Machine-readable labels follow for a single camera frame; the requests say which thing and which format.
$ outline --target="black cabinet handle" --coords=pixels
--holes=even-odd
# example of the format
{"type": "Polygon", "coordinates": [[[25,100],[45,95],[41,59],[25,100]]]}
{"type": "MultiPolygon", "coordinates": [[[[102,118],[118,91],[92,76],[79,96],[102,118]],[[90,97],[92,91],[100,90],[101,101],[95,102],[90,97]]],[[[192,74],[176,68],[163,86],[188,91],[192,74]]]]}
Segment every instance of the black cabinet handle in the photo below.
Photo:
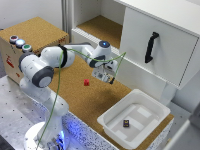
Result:
{"type": "Polygon", "coordinates": [[[156,39],[157,37],[159,37],[159,34],[156,32],[153,32],[151,38],[149,39],[147,52],[146,52],[146,56],[145,56],[145,63],[149,63],[153,59],[153,57],[151,56],[151,52],[152,52],[152,48],[153,48],[153,44],[154,44],[154,39],[156,39]]]}

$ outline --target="white plastic bin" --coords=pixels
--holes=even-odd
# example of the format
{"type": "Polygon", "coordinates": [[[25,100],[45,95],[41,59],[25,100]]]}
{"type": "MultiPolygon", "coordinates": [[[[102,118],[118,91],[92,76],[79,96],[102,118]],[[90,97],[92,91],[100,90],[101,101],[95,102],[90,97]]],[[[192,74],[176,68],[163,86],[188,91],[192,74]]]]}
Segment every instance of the white plastic bin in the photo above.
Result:
{"type": "Polygon", "coordinates": [[[133,90],[97,120],[122,147],[136,149],[169,113],[166,106],[140,90],[133,90]],[[123,127],[124,120],[129,120],[129,127],[123,127]]]}

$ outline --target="cabinet door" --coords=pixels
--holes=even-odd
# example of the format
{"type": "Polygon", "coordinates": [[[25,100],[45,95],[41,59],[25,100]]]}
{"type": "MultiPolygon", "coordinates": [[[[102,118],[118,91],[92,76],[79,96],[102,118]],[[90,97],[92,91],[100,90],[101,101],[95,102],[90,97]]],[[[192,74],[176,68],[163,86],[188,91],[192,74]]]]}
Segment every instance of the cabinet door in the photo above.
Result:
{"type": "Polygon", "coordinates": [[[127,52],[129,60],[179,86],[197,39],[178,28],[126,8],[120,53],[127,52]],[[145,63],[153,32],[159,37],[154,40],[153,60],[145,63]]]}

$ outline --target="white countertop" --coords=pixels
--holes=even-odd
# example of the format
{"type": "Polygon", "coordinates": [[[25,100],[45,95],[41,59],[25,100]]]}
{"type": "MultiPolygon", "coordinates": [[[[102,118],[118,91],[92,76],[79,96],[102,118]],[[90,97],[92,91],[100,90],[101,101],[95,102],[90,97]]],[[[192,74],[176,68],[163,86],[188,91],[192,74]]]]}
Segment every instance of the white countertop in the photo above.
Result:
{"type": "Polygon", "coordinates": [[[200,37],[200,0],[115,1],[200,37]]]}

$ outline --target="green wire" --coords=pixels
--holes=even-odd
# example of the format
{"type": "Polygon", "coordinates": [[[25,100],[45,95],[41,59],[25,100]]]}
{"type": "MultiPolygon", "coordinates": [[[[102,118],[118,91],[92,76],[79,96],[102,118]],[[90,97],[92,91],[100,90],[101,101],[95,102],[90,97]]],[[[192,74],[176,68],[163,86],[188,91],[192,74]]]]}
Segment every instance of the green wire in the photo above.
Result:
{"type": "Polygon", "coordinates": [[[48,124],[49,124],[49,122],[50,122],[50,120],[51,120],[51,117],[52,117],[53,111],[54,111],[54,107],[55,107],[55,104],[56,104],[56,100],[57,100],[57,97],[58,97],[58,92],[59,92],[59,89],[60,89],[60,71],[61,71],[61,60],[62,60],[62,56],[63,56],[63,51],[62,51],[61,54],[60,54],[58,89],[57,89],[55,101],[54,101],[53,107],[52,107],[52,109],[51,109],[51,114],[50,114],[49,120],[48,120],[48,122],[47,122],[47,124],[46,124],[46,126],[45,126],[45,128],[44,128],[44,131],[42,132],[42,136],[40,137],[40,140],[39,140],[39,142],[38,142],[38,145],[37,145],[36,150],[38,149],[39,144],[40,144],[40,142],[41,142],[41,140],[42,140],[42,137],[43,137],[43,135],[44,135],[44,132],[46,131],[46,128],[47,128],[47,126],[48,126],[48,124]]]}
{"type": "MultiPolygon", "coordinates": [[[[120,58],[120,57],[122,56],[122,59],[121,59],[119,65],[118,65],[117,70],[116,70],[116,73],[115,73],[115,75],[114,75],[114,78],[116,77],[116,74],[117,74],[117,72],[118,72],[119,66],[121,65],[121,62],[122,62],[122,60],[124,59],[124,56],[126,55],[126,52],[124,52],[124,53],[121,54],[120,56],[118,56],[118,57],[116,57],[116,58],[113,58],[113,59],[110,59],[110,60],[97,60],[97,59],[90,58],[89,56],[87,56],[87,55],[85,55],[85,54],[83,54],[83,53],[81,53],[81,52],[79,52],[79,51],[77,51],[77,50],[75,50],[75,49],[67,49],[67,50],[75,51],[75,52],[77,52],[77,53],[79,53],[79,54],[81,54],[81,55],[83,55],[83,56],[85,56],[85,57],[87,57],[87,58],[89,58],[89,59],[92,59],[92,60],[95,60],[95,61],[98,61],[98,62],[109,62],[109,61],[118,59],[118,58],[120,58]]],[[[63,51],[62,51],[61,54],[60,54],[58,89],[57,89],[55,101],[54,101],[54,103],[53,103],[53,107],[52,107],[52,110],[51,110],[50,117],[49,117],[49,119],[48,119],[48,121],[47,121],[47,124],[46,124],[46,126],[45,126],[45,128],[44,128],[44,131],[42,132],[42,136],[40,137],[40,140],[39,140],[39,142],[38,142],[38,145],[37,145],[36,150],[37,150],[38,147],[39,147],[39,144],[40,144],[40,142],[41,142],[41,140],[42,140],[42,137],[43,137],[43,135],[44,135],[44,133],[45,133],[45,131],[46,131],[46,128],[47,128],[47,126],[48,126],[48,124],[49,124],[49,122],[50,122],[50,120],[51,120],[51,117],[52,117],[52,115],[53,115],[53,111],[54,111],[54,107],[55,107],[55,104],[56,104],[58,92],[59,92],[59,89],[60,89],[60,72],[61,72],[61,60],[62,60],[62,56],[63,56],[63,51]]]]}

